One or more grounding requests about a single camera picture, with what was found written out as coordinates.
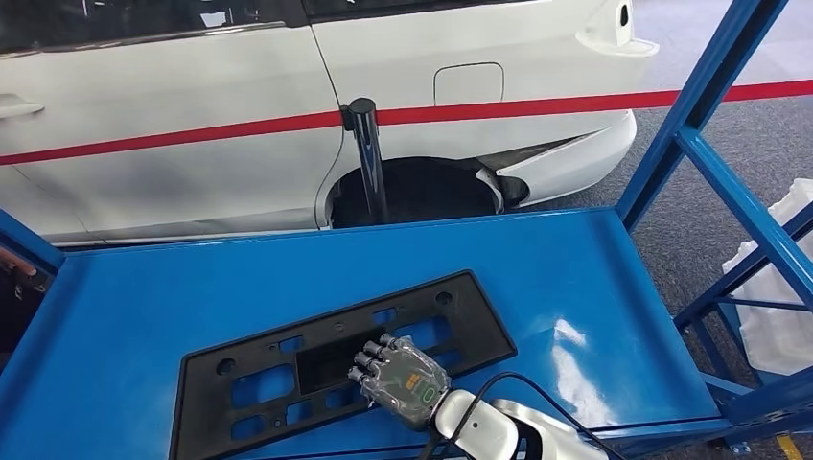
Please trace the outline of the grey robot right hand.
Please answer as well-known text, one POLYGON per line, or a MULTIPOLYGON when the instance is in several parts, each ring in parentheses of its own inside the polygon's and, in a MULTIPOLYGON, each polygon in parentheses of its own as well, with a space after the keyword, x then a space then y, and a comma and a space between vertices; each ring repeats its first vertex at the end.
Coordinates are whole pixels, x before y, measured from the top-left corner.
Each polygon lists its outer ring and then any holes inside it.
POLYGON ((409 335, 389 333, 364 343, 347 377, 360 386, 370 406, 381 406, 413 431, 429 428, 452 383, 447 370, 409 335))

